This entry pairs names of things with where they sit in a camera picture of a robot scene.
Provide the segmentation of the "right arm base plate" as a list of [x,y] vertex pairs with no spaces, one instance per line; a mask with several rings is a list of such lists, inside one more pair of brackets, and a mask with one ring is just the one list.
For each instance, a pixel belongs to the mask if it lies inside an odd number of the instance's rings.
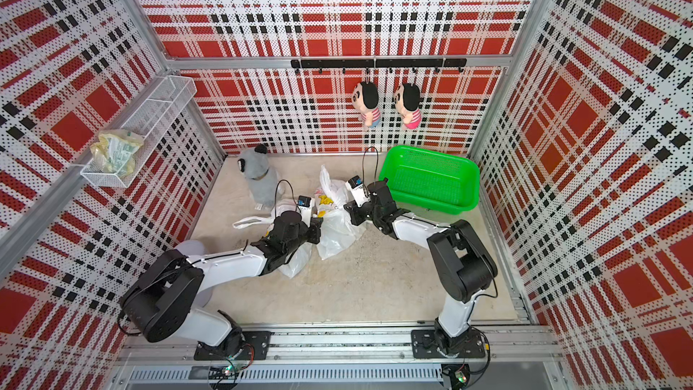
[[441,329],[413,330],[411,347],[415,359],[483,359],[487,356],[484,335],[470,328],[457,337]]

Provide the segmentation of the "printed white plastic bag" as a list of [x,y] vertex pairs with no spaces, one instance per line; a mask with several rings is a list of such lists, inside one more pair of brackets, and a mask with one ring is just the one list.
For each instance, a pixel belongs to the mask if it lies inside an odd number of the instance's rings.
[[319,188],[314,193],[316,216],[322,219],[321,240],[317,245],[322,260],[349,249],[366,232],[366,225],[355,226],[344,206],[349,202],[347,184],[330,177],[325,165],[319,173]]

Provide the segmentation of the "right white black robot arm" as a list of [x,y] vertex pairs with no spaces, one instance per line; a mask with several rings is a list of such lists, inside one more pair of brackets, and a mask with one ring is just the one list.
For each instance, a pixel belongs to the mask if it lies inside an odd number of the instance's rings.
[[478,298],[494,285],[498,269],[473,227],[465,220],[441,225],[397,207],[386,181],[369,185],[359,176],[346,183],[352,199],[344,205],[351,224],[370,221],[386,236],[431,252],[442,287],[443,309],[432,330],[411,333],[417,359],[481,359],[487,340],[470,321]]

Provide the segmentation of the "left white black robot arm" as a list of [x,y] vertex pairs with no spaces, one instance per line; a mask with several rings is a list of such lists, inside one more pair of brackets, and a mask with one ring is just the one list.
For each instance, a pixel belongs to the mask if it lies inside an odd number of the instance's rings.
[[121,297],[118,317],[128,319],[151,343],[170,337],[195,341],[196,360],[234,357],[249,345],[241,327],[225,312],[198,307],[196,297],[217,285],[266,276],[287,265],[301,246],[319,243],[322,222],[285,211],[266,236],[242,249],[205,256],[167,250]]

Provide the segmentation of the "plain white plastic bag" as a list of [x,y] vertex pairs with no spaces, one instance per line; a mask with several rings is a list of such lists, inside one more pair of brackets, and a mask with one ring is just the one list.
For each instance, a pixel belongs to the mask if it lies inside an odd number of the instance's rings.
[[302,222],[296,205],[280,202],[270,216],[242,218],[233,227],[246,229],[254,225],[269,226],[263,237],[248,245],[259,250],[265,258],[259,276],[280,270],[288,278],[294,278],[308,264],[313,244],[306,240],[309,226]]

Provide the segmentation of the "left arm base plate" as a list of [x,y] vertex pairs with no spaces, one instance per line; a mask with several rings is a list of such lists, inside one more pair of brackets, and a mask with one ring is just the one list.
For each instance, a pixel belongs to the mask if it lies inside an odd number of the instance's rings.
[[232,332],[216,347],[199,342],[193,359],[196,361],[227,360],[265,360],[269,350],[272,332],[246,331]]

